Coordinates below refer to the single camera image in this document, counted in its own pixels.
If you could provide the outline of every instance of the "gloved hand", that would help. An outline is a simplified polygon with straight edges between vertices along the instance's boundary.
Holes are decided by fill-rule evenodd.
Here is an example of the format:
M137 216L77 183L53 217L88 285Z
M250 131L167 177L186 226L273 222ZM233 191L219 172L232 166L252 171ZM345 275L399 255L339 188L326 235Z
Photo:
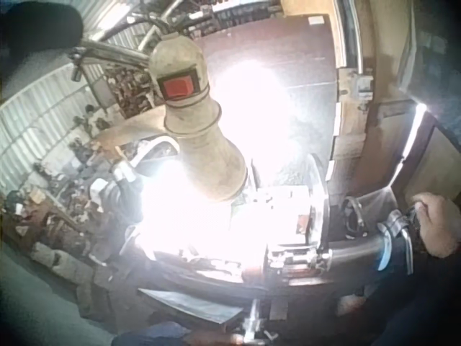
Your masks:
M427 252L438 258L453 254L458 248L461 213L458 207L442 196L424 192L413 197L421 224L421 239Z

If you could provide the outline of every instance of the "welding fume extractor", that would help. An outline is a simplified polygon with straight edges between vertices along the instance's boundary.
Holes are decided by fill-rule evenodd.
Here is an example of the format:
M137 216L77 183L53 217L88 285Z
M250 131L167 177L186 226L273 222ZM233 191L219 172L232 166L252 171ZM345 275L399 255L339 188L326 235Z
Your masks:
M246 342L266 343L260 301L345 295L396 270L412 273L411 223L390 189L346 199L344 240L329 241L328 191L314 155L305 160L303 185L258 187L251 162L221 133L221 108L210 96L201 50L188 37L162 31L150 56L89 40L73 55L77 70L88 57L148 69L163 97L164 105L97 138L108 151L153 136L153 141L163 136L177 143L177 156L159 161L163 166L142 188L108 194L104 186L96 192L111 195L115 206L136 200L133 205L143 209L130 237L135 234L135 243L156 261L163 273L159 285L215 300L253 302L244 324ZM135 166L141 161L117 163L116 180L130 186L139 179Z

